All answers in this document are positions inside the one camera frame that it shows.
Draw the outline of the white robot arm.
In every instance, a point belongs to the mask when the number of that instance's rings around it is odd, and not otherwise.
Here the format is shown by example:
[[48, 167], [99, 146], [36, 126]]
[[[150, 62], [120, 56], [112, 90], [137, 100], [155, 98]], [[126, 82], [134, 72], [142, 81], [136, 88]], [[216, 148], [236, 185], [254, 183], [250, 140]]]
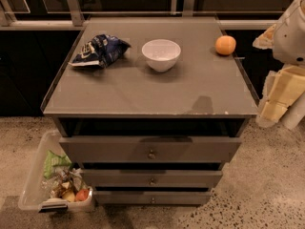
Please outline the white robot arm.
[[292, 130], [305, 116], [305, 0], [294, 0], [253, 46], [271, 49], [283, 63], [281, 70], [266, 76], [255, 121], [263, 128], [281, 121]]

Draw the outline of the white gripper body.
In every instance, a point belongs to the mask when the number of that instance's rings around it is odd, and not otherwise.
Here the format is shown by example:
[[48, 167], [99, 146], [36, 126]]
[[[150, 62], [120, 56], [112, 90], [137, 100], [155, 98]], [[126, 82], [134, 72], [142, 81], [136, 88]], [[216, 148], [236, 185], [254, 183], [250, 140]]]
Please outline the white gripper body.
[[276, 22], [273, 56], [284, 64], [305, 65], [305, 0], [294, 0]]

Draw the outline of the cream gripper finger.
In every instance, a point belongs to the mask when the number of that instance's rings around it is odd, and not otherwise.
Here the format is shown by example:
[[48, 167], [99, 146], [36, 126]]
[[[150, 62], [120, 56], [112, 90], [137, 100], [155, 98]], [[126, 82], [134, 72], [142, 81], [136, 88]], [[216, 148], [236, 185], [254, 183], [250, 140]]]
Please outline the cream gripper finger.
[[274, 33], [276, 24], [270, 26], [262, 34], [260, 34], [253, 42], [253, 46], [257, 49], [268, 50], [274, 47]]
[[280, 121], [295, 128], [305, 116], [305, 68], [285, 64], [266, 76], [256, 123], [263, 128]]

